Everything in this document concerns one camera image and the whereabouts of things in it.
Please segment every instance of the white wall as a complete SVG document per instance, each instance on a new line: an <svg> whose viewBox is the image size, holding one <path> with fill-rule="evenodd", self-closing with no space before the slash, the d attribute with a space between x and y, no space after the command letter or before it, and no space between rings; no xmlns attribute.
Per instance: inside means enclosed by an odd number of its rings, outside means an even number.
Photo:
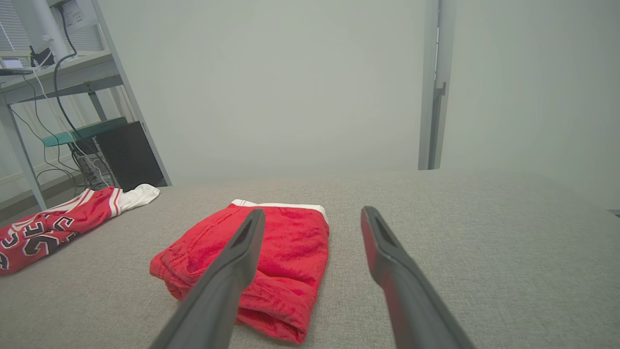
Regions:
<svg viewBox="0 0 620 349"><path fill-rule="evenodd" d="M620 209L620 2L459 2L441 168L550 176Z"/></svg>
<svg viewBox="0 0 620 349"><path fill-rule="evenodd" d="M106 0L173 184L416 169L425 0Z"/></svg>
<svg viewBox="0 0 620 349"><path fill-rule="evenodd" d="M120 95L119 105L117 105L113 100L112 93L118 93ZM123 95L123 91L115 92L111 91L111 89L97 92L99 101L101 102L104 112L109 119L120 116L127 116L129 119L132 118L131 112L128 109L128 103L125 98L123 98ZM77 94L73 97L61 97L61 101L65 111L69 115L69 118L71 118L71 121L76 127L99 121L99 116L92 106L91 100L87 94ZM52 99L51 102L56 108L56 112L60 114L56 99ZM12 108L30 124L34 132L37 133L39 137L45 138L50 135L38 123L38 120L35 117L34 102L14 104ZM37 111L42 122L45 124L45 127L47 127L50 131L55 134L63 131L46 101L37 101ZM22 121L18 120L17 125L19 126L30 161L35 168L36 173L52 168L43 161L43 144L41 141L39 141L39 139L31 133ZM56 147L46 149L46 158L49 163L58 166L58 162L56 160L57 156L58 153ZM77 168L71 159L69 149L66 145L61 147L60 160L70 167ZM41 174L39 180L40 183L43 184L62 176L66 177L66 175L60 171L47 171L44 174ZM29 190L30 186L24 177L24 173L19 166L19 162L17 162L17 158L15 157L13 148L4 133L4 129L0 125L0 202Z"/></svg>

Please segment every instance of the red fabric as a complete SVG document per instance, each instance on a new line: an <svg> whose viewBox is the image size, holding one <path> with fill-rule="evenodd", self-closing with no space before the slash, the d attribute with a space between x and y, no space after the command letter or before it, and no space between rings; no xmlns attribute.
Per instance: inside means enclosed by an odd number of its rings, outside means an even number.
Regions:
<svg viewBox="0 0 620 349"><path fill-rule="evenodd" d="M118 215L114 187L86 189L80 196L0 229L0 275L11 274L53 253L78 233Z"/></svg>
<svg viewBox="0 0 620 349"><path fill-rule="evenodd" d="M182 300L256 207L230 204L151 261L151 274ZM260 207L265 234L252 284L241 294L237 322L293 343L308 334L310 313L327 265L329 226L314 209Z"/></svg>

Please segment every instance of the white cable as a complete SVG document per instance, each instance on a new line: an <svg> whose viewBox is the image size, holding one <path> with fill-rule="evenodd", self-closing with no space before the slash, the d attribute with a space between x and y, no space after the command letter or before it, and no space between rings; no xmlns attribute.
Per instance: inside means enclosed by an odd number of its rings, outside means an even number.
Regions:
<svg viewBox="0 0 620 349"><path fill-rule="evenodd" d="M71 137L71 143L73 143L73 145L75 145L75 147L86 157L86 161L88 161L91 164L91 166L93 168L95 168L97 170L97 172L99 172L99 177L101 177L101 180L105 183L106 186L109 187L111 185L108 182L105 181L104 176L101 173L101 170L99 169L99 167L95 166L95 164L91 161L91 159L88 157L88 155L86 155L84 150L82 150L78 146L78 144L76 143L76 139L73 137L73 131L69 131L67 129L67 126L65 126L65 124L63 123L63 120L60 118L60 116L56 112L56 108L54 108L54 105L51 103L50 98L48 98L48 96L45 94L45 91L43 90L43 84L41 83L41 80L39 80L39 78L38 78L37 70L40 70L41 66L49 59L50 55L51 55L51 51L50 51L50 54L47 56L47 58L43 61L43 63L41 63L38 67L36 67L35 69L32 70L32 73L34 74L35 78L37 79L37 81L39 83L39 86L41 87L41 93L43 94L43 96L47 100L47 103L50 105L50 108L54 112L54 115L60 121L60 124L62 125L62 128L64 129L64 131L67 132L67 134L69 134L69 137Z"/></svg>

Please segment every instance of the white sleeve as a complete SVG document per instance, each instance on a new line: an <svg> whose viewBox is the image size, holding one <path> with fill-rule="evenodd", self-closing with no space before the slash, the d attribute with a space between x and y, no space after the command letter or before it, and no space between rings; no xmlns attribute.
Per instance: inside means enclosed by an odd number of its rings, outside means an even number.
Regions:
<svg viewBox="0 0 620 349"><path fill-rule="evenodd" d="M159 189L150 184L141 184L134 190L118 195L118 214L144 206L159 195Z"/></svg>

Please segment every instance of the gray fabric surface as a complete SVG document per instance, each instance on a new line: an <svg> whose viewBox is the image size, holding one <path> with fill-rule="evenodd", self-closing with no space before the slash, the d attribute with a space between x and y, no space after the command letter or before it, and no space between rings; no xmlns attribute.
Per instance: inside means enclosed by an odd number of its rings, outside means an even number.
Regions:
<svg viewBox="0 0 620 349"><path fill-rule="evenodd" d="M360 209L379 209L478 348L620 347L620 219L529 174L421 171L162 188L0 278L2 348L146 348L177 308L149 261L233 199L320 204L330 258L305 348L394 346ZM236 325L231 348L297 347Z"/></svg>

